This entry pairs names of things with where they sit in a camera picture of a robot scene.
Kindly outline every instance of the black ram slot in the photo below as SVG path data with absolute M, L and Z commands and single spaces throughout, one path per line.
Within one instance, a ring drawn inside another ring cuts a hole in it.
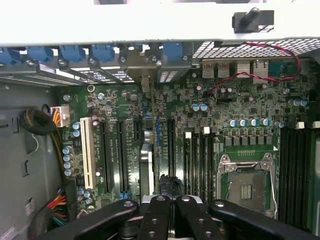
M 126 123 L 124 121 L 117 121 L 116 122 L 116 130 L 117 130 L 117 149 L 118 149 L 118 164 L 119 164 L 119 177 L 120 177 L 120 192 L 124 192 L 124 191 L 128 191 L 128 189 L 129 189 Z
M 199 159 L 199 197 L 202 202 L 206 202 L 206 147 L 207 137 L 200 134 L 200 159 Z
M 278 219 L 299 229 L 308 221 L 312 130 L 281 129 Z
M 186 136 L 183 136 L 183 185 L 184 185 L 184 194 L 190 195 L 190 139 L 186 139 Z
M 174 119 L 167 120 L 169 177 L 176 175 L 176 125 Z
M 192 132 L 190 172 L 192 182 L 191 195 L 193 196 L 198 196 L 198 136 L 198 134 Z
M 207 142 L 208 148 L 208 169 L 207 169 L 207 189 L 208 189 L 208 201 L 210 204 L 214 200 L 214 135 L 208 136 Z
M 110 193 L 114 188 L 114 169 L 111 158 L 111 142 L 110 142 L 110 131 L 109 124 L 103 122 L 100 125 L 101 131 L 101 147 L 103 152 L 103 186 L 106 193 Z
M 144 138 L 144 135 L 142 130 L 142 121 L 133 120 L 133 140 L 142 141 L 143 138 Z

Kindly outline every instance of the green circuit board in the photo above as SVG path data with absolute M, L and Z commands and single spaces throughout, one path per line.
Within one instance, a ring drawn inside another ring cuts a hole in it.
M 281 150 L 281 130 L 275 123 L 287 124 L 292 116 L 305 122 L 315 119 L 315 103 L 309 101 L 309 91 L 315 87 L 316 75 L 309 72 L 291 82 L 264 82 L 263 89 L 262 84 L 239 77 L 208 94 L 214 81 L 219 80 L 187 74 L 174 83 L 151 84 L 147 93 L 138 84 L 96 85 L 92 92 L 82 86 L 59 88 L 60 104 L 69 106 L 71 124 L 80 118 L 98 117 L 98 126 L 92 126 L 95 166 L 102 169 L 108 161 L 104 169 L 108 177 L 96 177 L 97 185 L 90 191 L 92 202 L 87 204 L 80 196 L 79 211 L 94 211 L 124 194 L 138 202 L 142 199 L 145 192 L 141 190 L 141 175 L 146 173 L 141 173 L 141 148 L 144 131 L 149 131 L 154 136 L 155 182 L 162 175 L 177 177 L 182 182 L 181 194 L 199 196 L 204 203 L 219 197 L 273 217 Z M 231 91 L 224 93 L 221 88 Z M 71 100 L 66 102 L 65 95 Z M 296 99 L 307 100 L 308 104 L 295 106 L 291 100 Z M 258 125 L 250 126 L 251 119 Z M 261 119 L 267 119 L 268 124 L 260 124 Z M 233 120 L 245 120 L 247 124 L 232 127 Z M 62 131 L 63 144 L 74 149 L 74 172 L 69 178 L 83 188 L 81 138 L 73 136 L 72 126 Z M 265 154 L 271 155 L 273 171 L 259 168 Z M 237 170 L 219 173 L 224 155 Z

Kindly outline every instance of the white pci slot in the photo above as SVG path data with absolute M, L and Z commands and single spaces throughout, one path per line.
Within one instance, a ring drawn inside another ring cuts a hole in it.
M 94 156 L 94 139 L 90 117 L 80 118 L 81 144 L 84 171 L 84 187 L 94 189 L 96 186 L 96 162 Z

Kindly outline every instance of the blue plastic latch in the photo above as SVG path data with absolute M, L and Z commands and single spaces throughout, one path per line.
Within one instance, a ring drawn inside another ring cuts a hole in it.
M 174 41 L 164 42 L 162 46 L 163 46 L 163 54 L 167 56 L 169 61 L 176 61 L 183 57 L 181 42 L 174 42 Z
M 78 63 L 86 59 L 85 50 L 78 45 L 60 46 L 60 52 L 64 59 L 67 59 L 74 63 Z
M 120 192 L 120 195 L 119 195 L 119 199 L 122 200 L 122 199 L 129 199 L 130 198 L 130 194 L 131 194 L 131 191 L 122 191 Z
M 16 65 L 21 63 L 20 52 L 16 48 L 0 47 L 0 63 Z
M 109 44 L 92 45 L 92 55 L 103 63 L 115 60 L 115 51 Z
M 42 63 L 49 63 L 54 60 L 54 51 L 48 46 L 28 46 L 26 48 L 30 58 Z

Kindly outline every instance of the motherboard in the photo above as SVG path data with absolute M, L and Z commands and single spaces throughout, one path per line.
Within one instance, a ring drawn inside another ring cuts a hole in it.
M 213 88 L 223 77 L 194 69 L 171 83 L 59 88 L 70 112 L 62 152 L 78 217 L 120 199 L 186 194 L 277 218 L 286 181 L 281 135 L 316 120 L 318 73 L 307 64 L 291 81 L 238 76 Z M 268 75 L 290 76 L 294 67 L 270 61 Z

